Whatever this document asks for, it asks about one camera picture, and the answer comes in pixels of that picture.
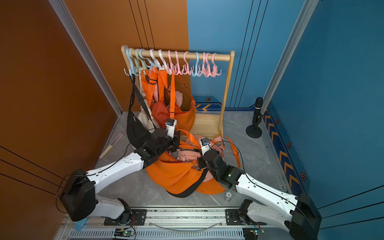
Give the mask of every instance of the black bag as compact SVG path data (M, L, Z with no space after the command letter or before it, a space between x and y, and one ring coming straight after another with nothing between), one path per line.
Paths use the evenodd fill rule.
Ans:
M132 78L129 77L132 82L132 93L131 93L131 101L129 103L129 109L128 109L128 117L127 117L127 137L129 142L135 147L139 148L141 147L151 136L150 132L146 130L141 122L135 117L133 112L131 111L131 108L135 102L135 93L137 96L137 99L139 100L141 107L144 109L144 112L147 114L147 117L151 119L151 116L149 114L147 105L144 102L144 98L140 93L140 90L135 85L135 75L132 75Z

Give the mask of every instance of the wooden stick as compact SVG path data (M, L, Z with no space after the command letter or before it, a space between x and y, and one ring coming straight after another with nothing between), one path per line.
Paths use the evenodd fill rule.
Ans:
M130 63L129 63L128 57L127 57L127 55L126 55L126 53L125 53L125 49L127 49L127 48L128 48L127 45L122 45L122 46L121 46L121 53L122 53L122 56L124 57L124 61L125 61L125 64L127 65L127 68L128 68L128 69L131 69L131 65L130 65Z
M104 150L104 152L100 155L99 158L103 158L115 145L116 143L123 137L122 133L119 133L117 137L111 142L111 144Z
M218 132L221 132L221 133L223 133L224 110L225 110L225 104L227 103L228 89L229 89L229 83L231 81L234 59L235 59L235 51L231 51L231 55L228 63L227 79L225 81L224 96L223 96L223 101L221 105L220 119L218 121Z

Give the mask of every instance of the blue wall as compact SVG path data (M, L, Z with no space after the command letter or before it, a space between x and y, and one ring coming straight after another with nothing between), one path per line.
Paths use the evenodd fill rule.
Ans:
M384 1L319 1L273 96L317 207L383 180ZM384 188L320 209L323 217L384 201ZM384 216L384 204L325 218L331 227ZM383 239L384 220L320 230L319 239Z
M187 1L190 52L235 51L227 108L247 108L257 97L264 96L303 3L304 0ZM212 95L222 100L228 63L215 63L222 75L191 77L193 95Z

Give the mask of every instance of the pink fabric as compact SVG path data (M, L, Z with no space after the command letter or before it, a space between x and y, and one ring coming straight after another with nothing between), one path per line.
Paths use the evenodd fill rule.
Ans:
M158 86L157 86L157 83L155 85L155 90L153 90L153 99L155 100L155 102L157 103L159 101L159 91L158 91Z
M177 106L181 107L181 104L183 104L183 94L179 91L175 92L175 103Z
M194 137L198 141L203 138L200 135L194 135ZM210 143L211 148L217 150L220 153L220 156L222 157L222 159L224 160L224 149L225 149L224 144L221 143L221 145L219 145L219 146L216 146L213 144L213 142L220 142L220 141L222 141L222 138L221 138L221 136L218 136L218 137L212 139L209 143ZM188 143L189 145L195 146L189 139L187 139L185 142ZM197 160L198 157L201 157L199 152L195 152L195 151L191 151L191 150L178 149L178 154L179 154L179 156L178 156L177 160L180 162L190 162L190 161ZM197 164L195 164L195 165L193 165L193 168L199 169L199 166ZM203 180L203 182L208 182L212 178L213 178L212 174L210 172L207 172L207 175L205 176L205 179Z

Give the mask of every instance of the plastic hanger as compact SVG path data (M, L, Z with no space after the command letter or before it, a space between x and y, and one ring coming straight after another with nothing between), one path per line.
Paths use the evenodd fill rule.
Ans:
M199 64L199 53L196 52L196 64L195 64L195 73L192 73L192 76L196 77L200 77L201 76L201 70L200 70L200 66L198 66Z
M172 71L169 69L167 62L165 61L165 59L163 57L163 53L162 53L161 49L158 52L159 52L160 59L163 62L164 69L167 71L168 74L172 75Z
M209 65L209 62L208 62L208 56L209 56L209 53L206 53L205 54L205 62L207 63L207 68L205 69L205 77L209 77L211 76L211 66Z
M144 60L139 57L139 49L135 50L135 58L141 62L141 65L143 66L144 70L148 70L147 65L145 64Z
M142 58L142 59L146 59L146 60L148 60L148 62L149 62L150 65L147 65L147 64L146 64L146 66L147 66L148 68L158 67L154 62L151 61L150 58L145 58L145 57L143 57L143 55L141 54L141 52L142 52L143 50L144 50L144 48L139 49L139 57Z
M150 49L149 50L149 54L151 55L152 59L153 59L153 62L158 66L159 70L164 70L165 68L161 66L160 62L157 60L157 58L155 58L155 56L153 55L153 49Z
M212 55L212 64L214 65L213 66L213 71L212 71L212 77L216 77L216 76L220 76L221 75L221 69L220 69L220 74L217 73L218 72L217 66L216 66L216 64L214 62L215 55L216 55L216 53L214 53Z
M206 73L206 69L205 69L205 59L206 59L207 55L205 53L203 53L203 65L201 67L201 74L206 76L205 73Z
M131 57L130 57L129 50L130 50L130 48L125 49L125 54L127 55L127 58L128 58L128 61L129 61L129 65L131 66L131 69L128 69L129 74L127 74L125 68L124 68L124 72L125 72L125 74L126 74L127 76L132 76L132 74L138 76L138 74L136 74L136 70L135 70L135 68L134 68L132 59L131 59Z
M174 65L173 65L173 63L172 63L172 58L170 57L170 50L168 50L168 59L169 59L169 69L170 69L170 71L171 71L171 74L172 74L172 72L174 72Z
M183 67L185 67L185 69L184 69L185 72L183 72L183 74L191 75L193 72L193 67L191 69L189 69L189 64L188 64L187 59L186 59L187 53L189 53L189 52L184 52L184 55L183 55L183 59L185 62L185 65L183 66Z
M140 63L138 62L137 59L135 59L135 58L132 56L132 51L133 51L133 48L129 48L129 49L128 49L128 54L129 54L130 58L133 59L134 68L135 68L135 73L140 74Z
M175 66L175 75L182 75L183 74L183 71L184 71L184 66L183 66L183 69L180 70L180 64L179 64L179 55L177 53L177 51L175 51L175 55L176 55L176 66Z

